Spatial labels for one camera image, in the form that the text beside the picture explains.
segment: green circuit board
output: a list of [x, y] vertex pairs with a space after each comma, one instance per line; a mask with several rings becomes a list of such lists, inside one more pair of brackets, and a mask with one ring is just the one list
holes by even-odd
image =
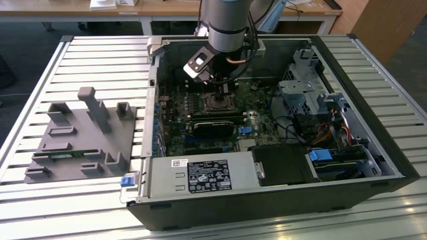
[[[239, 152], [238, 142], [247, 139], [254, 139], [256, 145], [280, 142], [268, 108], [271, 87], [255, 87], [252, 80], [239, 80], [238, 86], [232, 92], [234, 104], [236, 111], [243, 112], [243, 122], [234, 125], [232, 135], [222, 139], [199, 140], [187, 131], [192, 122], [187, 115], [198, 115], [207, 111], [206, 93], [188, 93], [182, 87], [171, 93], [164, 121], [167, 156]], [[246, 127], [251, 127], [251, 132], [239, 133], [239, 129]]]

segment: floor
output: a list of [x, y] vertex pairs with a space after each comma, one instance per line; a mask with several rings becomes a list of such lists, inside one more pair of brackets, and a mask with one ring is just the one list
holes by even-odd
[[[138, 22], [104, 22], [88, 26], [91, 31], [82, 31], [78, 23], [55, 23], [55, 31], [47, 32], [42, 23], [0, 23], [0, 55], [3, 56], [18, 81], [6, 89], [0, 89], [0, 145], [3, 144], [35, 85], [50, 62], [62, 36], [108, 36], [142, 35]], [[154, 31], [164, 34], [166, 27], [159, 24]], [[194, 26], [168, 25], [172, 33], [192, 33]], [[427, 18], [422, 21], [401, 50], [386, 65], [387, 70], [398, 79], [414, 99], [427, 110]]]

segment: blue latch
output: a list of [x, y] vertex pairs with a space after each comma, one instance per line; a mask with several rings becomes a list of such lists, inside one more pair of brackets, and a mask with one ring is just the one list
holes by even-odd
[[135, 177], [134, 176], [124, 176], [120, 180], [122, 187], [132, 187], [135, 186]]
[[247, 127], [239, 127], [239, 134], [248, 134], [252, 132], [252, 127], [247, 126]]
[[333, 160], [333, 156], [330, 153], [330, 150], [327, 149], [314, 149], [310, 153], [308, 153], [310, 159], [311, 161], [329, 161]]

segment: table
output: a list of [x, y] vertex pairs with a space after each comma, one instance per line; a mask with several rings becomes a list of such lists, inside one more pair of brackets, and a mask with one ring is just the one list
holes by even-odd
[[[322, 22], [318, 34], [329, 34], [335, 19], [342, 15], [342, 10], [334, 10], [323, 0], [314, 0], [313, 3], [299, 4], [299, 13], [288, 8], [283, 11], [280, 21], [314, 21]], [[151, 22], [154, 21], [198, 21], [199, 1], [198, 0], [144, 0], [142, 10], [142, 28], [144, 35], [152, 35]]]
[[[427, 114], [358, 39], [322, 36], [422, 178], [347, 210], [151, 232], [120, 203], [120, 177], [24, 184], [50, 104], [83, 108], [78, 91], [96, 88], [107, 107], [138, 107], [131, 171], [142, 160], [150, 76], [147, 36], [80, 36], [59, 44], [0, 149], [2, 239], [415, 239], [427, 233]], [[325, 72], [335, 92], [333, 75]]]
[[0, 22], [140, 22], [143, 2], [91, 11], [91, 0], [3, 0]]
[[[190, 0], [139, 0], [136, 6], [91, 11], [90, 0], [3, 0], [0, 22], [140, 22], [144, 35], [152, 35], [154, 21], [198, 21], [199, 2]], [[286, 9], [280, 21], [322, 22], [318, 33], [329, 34], [342, 10], [323, 0], [298, 5], [304, 11]]]

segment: motherboard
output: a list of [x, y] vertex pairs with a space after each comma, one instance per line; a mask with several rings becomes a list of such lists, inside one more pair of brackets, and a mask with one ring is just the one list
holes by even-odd
[[258, 80], [236, 81], [223, 94], [207, 92], [203, 85], [166, 91], [160, 104], [167, 156], [240, 152], [280, 142], [270, 111], [272, 87]]

